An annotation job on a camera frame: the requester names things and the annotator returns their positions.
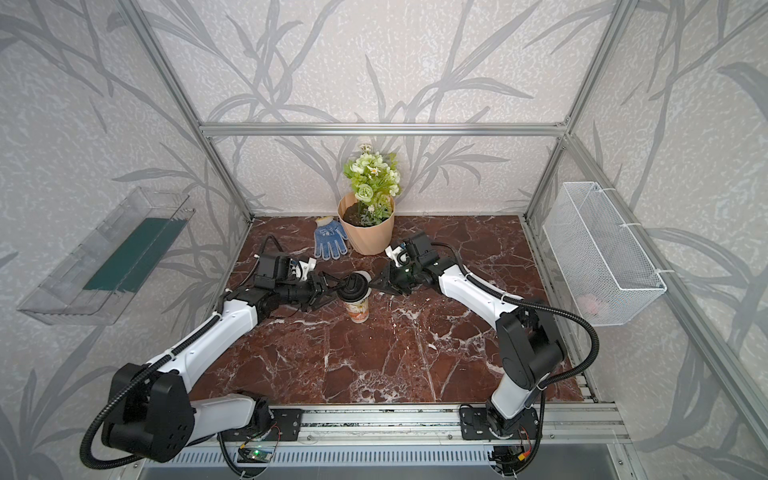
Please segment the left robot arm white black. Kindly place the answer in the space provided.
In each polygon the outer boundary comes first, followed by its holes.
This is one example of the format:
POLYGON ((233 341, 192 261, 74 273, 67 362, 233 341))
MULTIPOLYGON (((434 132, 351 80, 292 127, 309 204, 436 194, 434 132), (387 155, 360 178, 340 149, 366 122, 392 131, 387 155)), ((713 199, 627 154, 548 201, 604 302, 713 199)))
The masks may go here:
POLYGON ((348 281, 317 272, 312 259, 261 255, 193 332, 148 362, 128 363, 114 374, 109 400, 84 434, 82 463, 106 470, 141 458, 166 462, 189 444, 227 430, 268 431, 271 414, 264 397, 244 392, 193 401, 191 391, 232 344, 279 307, 319 309, 348 281))

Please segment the printed paper milk tea cup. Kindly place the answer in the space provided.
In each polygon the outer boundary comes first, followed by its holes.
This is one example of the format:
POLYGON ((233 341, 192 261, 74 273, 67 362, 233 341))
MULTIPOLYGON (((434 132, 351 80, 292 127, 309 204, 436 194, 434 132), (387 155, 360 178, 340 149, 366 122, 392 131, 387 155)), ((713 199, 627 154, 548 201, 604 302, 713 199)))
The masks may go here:
POLYGON ((369 293, 355 297, 345 296, 341 300, 350 319, 357 324, 365 323, 370 315, 369 293))

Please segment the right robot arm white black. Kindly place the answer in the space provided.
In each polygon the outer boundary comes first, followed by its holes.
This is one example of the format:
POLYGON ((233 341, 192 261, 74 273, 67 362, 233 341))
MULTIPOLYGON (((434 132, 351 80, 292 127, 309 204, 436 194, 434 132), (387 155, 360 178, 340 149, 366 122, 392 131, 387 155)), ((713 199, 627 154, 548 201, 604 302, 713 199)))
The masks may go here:
POLYGON ((474 275, 457 254, 441 256, 442 246, 420 232, 387 248, 389 261, 373 277, 372 288, 409 295, 428 286, 486 321, 496 333, 504 371, 486 402, 487 429, 500 439, 531 433, 538 419, 530 409, 565 358, 554 315, 544 305, 509 295, 474 275))

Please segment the black plastic cup lid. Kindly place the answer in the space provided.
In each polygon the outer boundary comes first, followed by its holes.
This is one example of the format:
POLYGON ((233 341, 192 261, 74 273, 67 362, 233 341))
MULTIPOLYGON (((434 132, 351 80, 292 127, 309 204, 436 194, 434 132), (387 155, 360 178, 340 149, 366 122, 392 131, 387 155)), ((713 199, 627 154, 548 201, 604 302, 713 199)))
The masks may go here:
POLYGON ((364 278, 361 275, 359 275, 357 271, 351 273, 349 276, 346 277, 346 279, 347 279, 346 285, 343 288, 336 290, 339 299, 345 296, 355 297, 357 295, 363 294, 364 278))

